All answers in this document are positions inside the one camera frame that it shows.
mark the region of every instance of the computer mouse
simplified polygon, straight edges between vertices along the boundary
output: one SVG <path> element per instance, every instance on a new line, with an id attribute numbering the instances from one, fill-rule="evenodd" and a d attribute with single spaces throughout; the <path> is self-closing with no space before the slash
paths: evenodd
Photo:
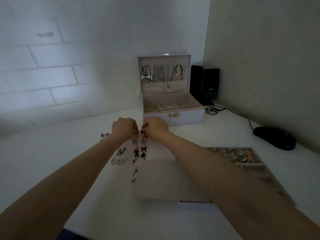
<path id="1" fill-rule="evenodd" d="M 253 133 L 282 150 L 291 151 L 296 147 L 295 138 L 282 129 L 258 126 L 254 128 Z"/>

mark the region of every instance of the black speaker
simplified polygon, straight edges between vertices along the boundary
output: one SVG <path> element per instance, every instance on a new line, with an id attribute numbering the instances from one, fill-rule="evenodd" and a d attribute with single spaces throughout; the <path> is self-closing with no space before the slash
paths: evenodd
<path id="1" fill-rule="evenodd" d="M 202 94 L 205 98 L 216 99 L 218 96 L 220 69 L 205 69 L 203 73 Z"/>
<path id="2" fill-rule="evenodd" d="M 190 89 L 192 95 L 201 94 L 201 86 L 203 81 L 204 69 L 200 65 L 192 65 L 190 72 Z"/>

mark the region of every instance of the person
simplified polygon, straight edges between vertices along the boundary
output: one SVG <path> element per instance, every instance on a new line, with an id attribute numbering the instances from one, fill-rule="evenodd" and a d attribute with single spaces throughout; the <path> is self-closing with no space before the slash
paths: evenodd
<path id="1" fill-rule="evenodd" d="M 320 239 L 320 227 L 285 198 L 220 155 L 169 132 L 161 118 L 149 118 L 141 133 L 170 150 L 243 239 Z M 108 137 L 0 214 L 1 239 L 55 239 L 116 149 L 137 134 L 134 119 L 115 121 Z"/>

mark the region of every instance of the gold lock plate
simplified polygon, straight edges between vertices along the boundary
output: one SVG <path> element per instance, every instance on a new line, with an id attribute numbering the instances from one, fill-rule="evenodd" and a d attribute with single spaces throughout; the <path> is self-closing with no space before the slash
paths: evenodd
<path id="1" fill-rule="evenodd" d="M 169 117 L 170 117 L 170 118 L 179 117 L 179 116 L 180 116 L 180 113 L 179 113 L 179 112 L 175 112 L 175 113 L 170 113 L 170 114 L 169 114 Z"/>

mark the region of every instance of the jewelry box lid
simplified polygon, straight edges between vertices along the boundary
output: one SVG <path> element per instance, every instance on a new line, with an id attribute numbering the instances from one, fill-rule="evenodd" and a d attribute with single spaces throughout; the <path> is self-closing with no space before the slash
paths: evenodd
<path id="1" fill-rule="evenodd" d="M 142 95 L 189 92 L 191 55 L 138 57 Z"/>

